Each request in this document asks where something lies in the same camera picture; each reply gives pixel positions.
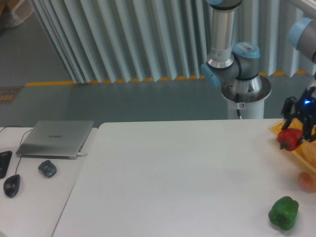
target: red bell pepper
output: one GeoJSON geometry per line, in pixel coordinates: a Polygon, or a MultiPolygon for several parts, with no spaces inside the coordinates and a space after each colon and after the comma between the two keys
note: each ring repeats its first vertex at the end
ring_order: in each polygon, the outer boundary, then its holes
{"type": "Polygon", "coordinates": [[[302,135],[303,132],[301,130],[296,128],[288,128],[279,132],[276,140],[280,142],[280,149],[284,148],[291,152],[299,147],[297,143],[302,135]]]}

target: yellow floor stripe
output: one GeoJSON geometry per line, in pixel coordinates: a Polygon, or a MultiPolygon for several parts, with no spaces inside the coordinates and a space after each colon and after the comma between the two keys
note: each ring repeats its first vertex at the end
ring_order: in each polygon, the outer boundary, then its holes
{"type": "Polygon", "coordinates": [[[73,85],[73,81],[50,81],[50,82],[30,82],[25,86],[39,86],[39,85],[73,85]]]}
{"type": "MultiPolygon", "coordinates": [[[[295,74],[307,74],[307,72],[305,72],[303,70],[298,70],[295,74]]],[[[267,76],[267,74],[265,74],[264,72],[259,72],[259,75],[262,75],[265,77],[267,76]]],[[[272,75],[273,76],[285,75],[285,73],[282,71],[276,71],[276,72],[272,73],[272,75]]],[[[188,79],[191,79],[191,80],[197,79],[197,77],[190,76],[188,79]]],[[[205,77],[203,75],[201,75],[199,79],[205,79],[205,77]]],[[[158,81],[169,81],[169,80],[171,80],[169,77],[162,77],[158,81]]],[[[187,78],[185,76],[177,76],[175,78],[175,80],[187,80],[187,78]]],[[[152,78],[145,78],[143,81],[153,82],[154,80],[152,78]]],[[[139,82],[139,79],[133,78],[129,82],[139,82]]],[[[97,84],[97,83],[99,83],[97,80],[92,80],[91,82],[86,82],[85,84],[97,84]]],[[[102,81],[102,83],[110,84],[111,81],[109,79],[106,79],[106,80],[102,81]]],[[[115,81],[115,83],[125,83],[125,80],[124,79],[117,79],[115,81]]],[[[72,81],[49,81],[49,82],[30,82],[30,83],[25,84],[25,86],[41,86],[41,85],[74,85],[74,83],[72,81]]]]}

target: cardboard box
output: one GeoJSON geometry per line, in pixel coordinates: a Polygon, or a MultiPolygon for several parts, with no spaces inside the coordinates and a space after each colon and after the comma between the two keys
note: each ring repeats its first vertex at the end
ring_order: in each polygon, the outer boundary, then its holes
{"type": "Polygon", "coordinates": [[[5,4],[8,2],[9,0],[0,0],[0,16],[5,8],[5,4]]]}
{"type": "Polygon", "coordinates": [[[32,5],[28,0],[7,1],[0,15],[0,28],[13,28],[20,25],[33,11],[32,5]]]}

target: orange fruit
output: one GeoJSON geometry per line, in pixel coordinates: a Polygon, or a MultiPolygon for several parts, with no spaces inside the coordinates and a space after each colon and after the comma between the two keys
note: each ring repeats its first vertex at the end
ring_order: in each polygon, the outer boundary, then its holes
{"type": "Polygon", "coordinates": [[[314,188],[314,180],[307,172],[301,172],[297,177],[297,181],[303,189],[311,191],[314,188]]]}

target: metal cylinder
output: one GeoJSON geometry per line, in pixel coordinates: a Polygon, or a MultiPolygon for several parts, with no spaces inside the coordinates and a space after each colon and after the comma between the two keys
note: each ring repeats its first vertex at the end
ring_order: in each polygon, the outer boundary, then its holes
{"type": "Polygon", "coordinates": [[[249,80],[250,78],[254,78],[259,73],[259,58],[243,58],[238,57],[241,74],[238,76],[239,80],[249,80]]]}
{"type": "Polygon", "coordinates": [[[287,0],[302,11],[316,18],[316,1],[314,0],[287,0]]]}
{"type": "Polygon", "coordinates": [[[235,10],[213,10],[211,56],[219,61],[227,61],[231,57],[235,10]]]}
{"type": "Polygon", "coordinates": [[[258,75],[251,80],[233,79],[222,84],[222,94],[228,100],[236,103],[257,102],[271,92],[271,83],[263,76],[258,75]]]}
{"type": "Polygon", "coordinates": [[[236,78],[239,74],[239,68],[236,61],[234,61],[233,64],[225,70],[215,68],[210,69],[216,75],[216,78],[221,84],[227,82],[229,79],[236,78]]]}
{"type": "Polygon", "coordinates": [[[316,21],[310,22],[303,31],[297,49],[316,63],[316,21]]]}

